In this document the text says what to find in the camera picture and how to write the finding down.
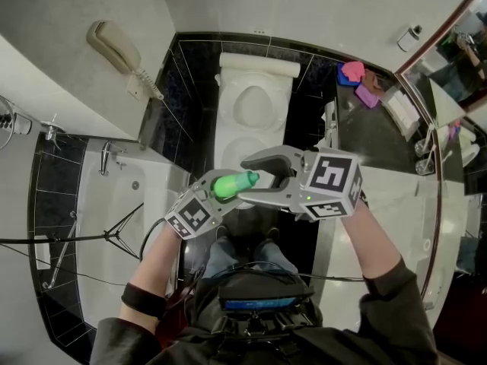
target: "toilet tank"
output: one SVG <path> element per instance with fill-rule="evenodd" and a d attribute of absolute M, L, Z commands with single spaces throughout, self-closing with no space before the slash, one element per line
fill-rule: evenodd
<path fill-rule="evenodd" d="M 220 93 L 232 78 L 247 71 L 263 71 L 276 79 L 288 100 L 291 97 L 293 78 L 298 77 L 301 70 L 301 66 L 296 62 L 229 52 L 220 55 L 220 67 Z"/>

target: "human arm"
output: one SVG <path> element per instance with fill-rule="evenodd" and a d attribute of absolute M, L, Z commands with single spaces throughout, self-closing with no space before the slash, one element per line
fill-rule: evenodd
<path fill-rule="evenodd" d="M 352 216 L 342 219 L 352 241 L 365 278 L 385 275 L 396 266 L 401 255 L 362 200 Z"/>
<path fill-rule="evenodd" d="M 171 226 L 165 225 L 130 279 L 130 284 L 164 297 L 171 268 L 181 240 Z M 133 365 L 151 361 L 161 352 L 154 336 L 159 320 L 125 304 L 119 318 L 100 321 L 91 352 L 92 365 Z"/>
<path fill-rule="evenodd" d="M 482 80 L 485 80 L 485 66 L 480 61 L 479 57 L 474 53 L 472 48 L 462 39 L 457 38 L 455 41 L 458 47 L 460 47 L 465 54 L 469 57 L 469 60 L 472 62 L 472 65 L 475 69 L 477 69 L 477 73 L 479 74 Z"/>
<path fill-rule="evenodd" d="M 165 225 L 158 238 L 135 270 L 130 284 L 159 297 L 166 295 L 173 263 L 177 257 L 181 238 L 171 226 Z M 155 316 L 140 313 L 122 304 L 119 317 L 128 322 L 140 325 L 152 334 L 158 326 L 159 320 Z"/>
<path fill-rule="evenodd" d="M 394 363 L 437 363 L 416 275 L 363 202 L 342 222 L 369 290 L 360 302 L 360 339 L 372 340 Z"/>

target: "toilet seat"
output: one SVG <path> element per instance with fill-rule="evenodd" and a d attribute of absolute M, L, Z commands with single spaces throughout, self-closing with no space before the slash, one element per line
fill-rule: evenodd
<path fill-rule="evenodd" d="M 272 118 L 269 123 L 260 127 L 252 127 L 238 122 L 234 117 L 234 107 L 242 93 L 251 88 L 262 89 L 269 98 L 272 107 Z M 252 132 L 274 132 L 282 126 L 288 115 L 288 100 L 284 91 L 279 87 L 273 76 L 261 71 L 247 71 L 232 78 L 223 91 L 219 100 L 219 113 L 230 126 Z"/>

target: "black jacket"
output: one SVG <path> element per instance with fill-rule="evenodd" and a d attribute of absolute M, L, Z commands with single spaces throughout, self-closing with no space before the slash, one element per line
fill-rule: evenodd
<path fill-rule="evenodd" d="M 245 280 L 258 282 L 259 279 L 251 275 Z M 290 338 L 279 343 L 229 345 L 222 337 L 210 335 L 205 323 L 197 319 L 192 327 L 183 331 L 177 343 L 161 351 L 157 339 L 149 331 L 111 318 L 102 320 L 98 326 L 91 364 L 438 363 L 415 274 L 401 261 L 392 271 L 369 280 L 367 285 L 369 294 L 360 302 L 361 326 L 357 333 L 306 327 L 294 330 Z M 202 318 L 218 317 L 215 308 L 218 302 L 213 292 L 208 291 L 208 287 L 197 289 L 196 300 L 202 299 L 198 292 L 204 293 L 206 298 Z"/>

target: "bathtub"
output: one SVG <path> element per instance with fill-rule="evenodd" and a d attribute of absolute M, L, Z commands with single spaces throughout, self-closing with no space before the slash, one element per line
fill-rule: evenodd
<path fill-rule="evenodd" d="M 134 213 L 120 238 L 138 255 L 145 234 L 163 217 L 187 186 L 189 174 L 171 163 L 129 157 L 130 153 L 109 159 L 108 175 L 101 176 L 100 141 L 91 140 L 84 157 L 78 195 L 77 236 L 103 234 L 127 214 Z M 145 251 L 150 248 L 163 224 L 154 230 Z M 89 240 L 76 245 L 77 271 L 83 275 L 125 285 L 138 266 L 131 257 L 106 240 Z M 177 279 L 177 261 L 167 292 Z M 124 286 L 105 284 L 78 276 L 81 309 L 86 323 L 96 327 L 101 319 L 118 316 Z"/>

